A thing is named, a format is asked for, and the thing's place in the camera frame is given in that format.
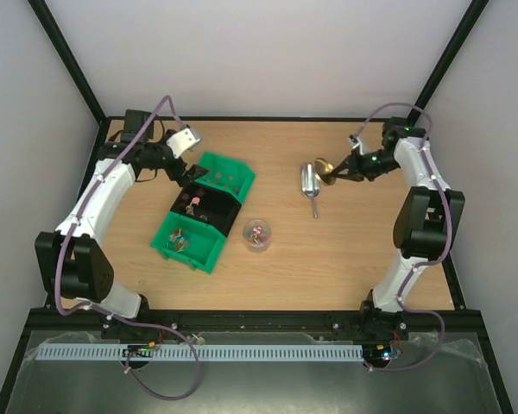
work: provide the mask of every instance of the black frame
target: black frame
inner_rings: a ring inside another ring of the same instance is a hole
[[[92,154],[89,159],[83,183],[79,192],[88,185],[94,167],[97,162],[99,148],[104,144],[111,121],[123,119],[122,116],[106,116],[98,100],[96,99],[84,73],[80,69],[66,39],[50,9],[44,0],[28,0],[42,27],[46,31],[54,48],[69,71],[73,82],[79,89],[86,101],[89,110],[98,123],[98,133]],[[436,91],[441,79],[451,66],[458,51],[464,44],[470,31],[474,28],[477,19],[482,14],[489,0],[472,0],[465,11],[453,36],[449,40],[437,65],[433,68],[432,74],[422,88],[415,105],[424,109],[430,98]],[[415,125],[420,113],[411,110],[407,119],[411,125]],[[334,117],[264,117],[264,116],[191,116],[185,121],[267,121],[267,122],[361,122],[364,118],[334,118]],[[375,122],[383,122],[384,119],[375,119]],[[445,319],[446,329],[449,332],[474,332],[480,342],[483,357],[488,363],[490,376],[496,391],[496,396],[503,413],[512,411],[512,405],[506,392],[496,358],[491,347],[482,315],[477,310],[468,310],[460,289],[458,277],[449,256],[443,262],[445,277],[452,297],[455,310],[443,310],[439,314]],[[27,350],[28,340],[34,330],[74,330],[74,331],[101,331],[103,329],[101,316],[93,311],[78,311],[69,317],[60,316],[51,306],[53,299],[48,295],[45,306],[33,309],[29,312],[27,322],[22,331],[20,340],[12,359],[3,388],[0,393],[0,413],[5,412],[9,398],[13,391],[17,372],[22,364],[23,356]],[[240,331],[242,325],[246,326],[246,332],[273,331],[273,326],[278,327],[276,331],[306,332],[312,336],[323,336],[325,339],[352,340],[357,344],[371,345],[378,343],[376,340],[365,339],[357,330],[360,313],[358,310],[338,311],[214,311],[214,310],[151,310],[148,314],[150,320],[163,323],[169,326],[176,322],[179,331],[192,333],[199,331]],[[439,328],[438,322],[431,316],[421,314],[403,314],[403,321],[408,331],[431,331]]]

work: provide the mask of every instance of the brass funnel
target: brass funnel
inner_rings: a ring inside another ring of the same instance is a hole
[[[334,170],[334,166],[324,158],[317,158],[314,161],[314,175],[324,185],[333,185],[336,177],[332,177],[330,173]]]

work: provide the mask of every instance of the wooden tabletop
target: wooden tabletop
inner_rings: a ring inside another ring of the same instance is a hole
[[[339,180],[322,187],[319,218],[300,188],[300,165],[322,156],[333,164],[349,152],[347,136],[358,124],[344,122],[191,122],[204,140],[184,160],[203,151],[246,162],[256,173],[212,274],[164,260],[149,246],[180,188],[164,172],[130,188],[111,221],[104,251],[115,278],[144,294],[153,309],[357,310],[383,277],[395,252],[392,230],[407,184],[397,170],[374,183]],[[110,135],[123,127],[111,123]],[[363,137],[380,147],[381,124]],[[155,123],[155,136],[161,128]],[[142,172],[140,179],[151,178]],[[262,254],[243,245],[242,230],[266,220],[272,244]],[[409,306],[452,309],[441,267],[428,269],[412,290]]]

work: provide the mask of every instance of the silver scoop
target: silver scoop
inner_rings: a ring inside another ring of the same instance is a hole
[[[305,197],[311,199],[313,217],[317,218],[319,213],[317,213],[317,205],[314,202],[314,198],[320,194],[320,182],[314,175],[314,168],[311,163],[306,163],[301,166],[301,190]]]

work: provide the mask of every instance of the transparent container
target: transparent container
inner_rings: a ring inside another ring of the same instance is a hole
[[[272,240],[270,226],[264,220],[251,220],[243,226],[243,244],[254,253],[268,249]]]

